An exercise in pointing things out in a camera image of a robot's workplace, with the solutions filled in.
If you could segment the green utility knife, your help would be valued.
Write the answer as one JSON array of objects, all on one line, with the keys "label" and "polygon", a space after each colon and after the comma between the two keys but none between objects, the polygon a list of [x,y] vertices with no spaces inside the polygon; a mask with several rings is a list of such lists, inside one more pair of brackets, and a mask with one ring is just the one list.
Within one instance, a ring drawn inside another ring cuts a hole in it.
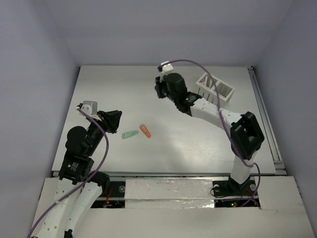
[{"label": "green utility knife", "polygon": [[139,132],[137,130],[133,130],[133,131],[129,131],[129,132],[124,132],[122,134],[122,139],[127,139],[127,138],[131,138],[133,136],[138,135]]}]

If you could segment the orange utility knife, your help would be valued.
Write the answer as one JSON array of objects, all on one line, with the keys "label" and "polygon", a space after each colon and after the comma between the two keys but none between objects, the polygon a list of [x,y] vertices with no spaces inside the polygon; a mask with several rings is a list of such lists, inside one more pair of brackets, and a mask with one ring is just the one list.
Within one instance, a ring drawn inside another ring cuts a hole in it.
[{"label": "orange utility knife", "polygon": [[139,128],[147,138],[151,138],[152,135],[144,124],[140,125]]}]

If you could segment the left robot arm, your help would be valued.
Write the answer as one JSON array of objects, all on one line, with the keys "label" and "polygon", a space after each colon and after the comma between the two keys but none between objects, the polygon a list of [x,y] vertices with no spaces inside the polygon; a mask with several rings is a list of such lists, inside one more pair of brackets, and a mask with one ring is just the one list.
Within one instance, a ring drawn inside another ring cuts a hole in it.
[{"label": "left robot arm", "polygon": [[32,226],[30,238],[74,238],[89,209],[99,196],[111,192],[109,175],[92,169],[92,155],[107,134],[115,134],[122,112],[77,111],[90,121],[88,128],[73,127],[67,134],[66,152],[58,173],[53,204]]}]

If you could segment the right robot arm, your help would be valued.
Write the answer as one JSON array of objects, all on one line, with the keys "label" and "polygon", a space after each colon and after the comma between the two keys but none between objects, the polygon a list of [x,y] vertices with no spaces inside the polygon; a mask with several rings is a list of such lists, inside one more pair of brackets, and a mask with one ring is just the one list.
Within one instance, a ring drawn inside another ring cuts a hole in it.
[{"label": "right robot arm", "polygon": [[225,131],[235,155],[234,164],[228,179],[214,184],[213,193],[217,198],[243,195],[253,184],[250,178],[255,166],[254,158],[264,141],[256,116],[251,112],[240,114],[218,108],[202,96],[188,91],[178,73],[156,77],[155,91],[160,99],[170,99],[180,112]]}]

